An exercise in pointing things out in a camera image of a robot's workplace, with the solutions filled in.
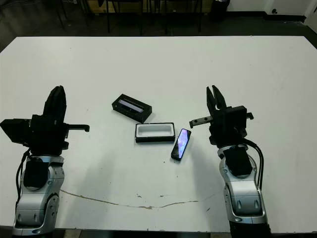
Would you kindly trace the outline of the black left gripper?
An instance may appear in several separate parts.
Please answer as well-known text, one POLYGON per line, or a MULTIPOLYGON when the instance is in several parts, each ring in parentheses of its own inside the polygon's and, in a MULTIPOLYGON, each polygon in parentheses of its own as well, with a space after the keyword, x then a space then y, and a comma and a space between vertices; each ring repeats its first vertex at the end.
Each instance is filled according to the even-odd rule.
POLYGON ((58 111, 60 117, 65 117, 66 107, 64 87, 56 86, 45 102, 44 115, 32 115, 29 137, 31 154, 59 156, 69 147, 66 138, 70 130, 90 131, 89 125, 67 124, 62 119, 53 118, 58 115, 58 111))

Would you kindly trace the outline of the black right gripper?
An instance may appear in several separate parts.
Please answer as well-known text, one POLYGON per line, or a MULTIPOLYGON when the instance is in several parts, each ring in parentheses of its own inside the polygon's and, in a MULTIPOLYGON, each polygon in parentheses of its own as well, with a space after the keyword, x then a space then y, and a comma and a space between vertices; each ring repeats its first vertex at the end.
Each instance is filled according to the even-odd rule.
POLYGON ((213 94, 206 88, 209 117, 189 121, 191 128, 209 123, 210 143, 222 148, 238 145, 246 137, 247 109, 245 107, 228 107, 219 89, 213 85, 213 94))

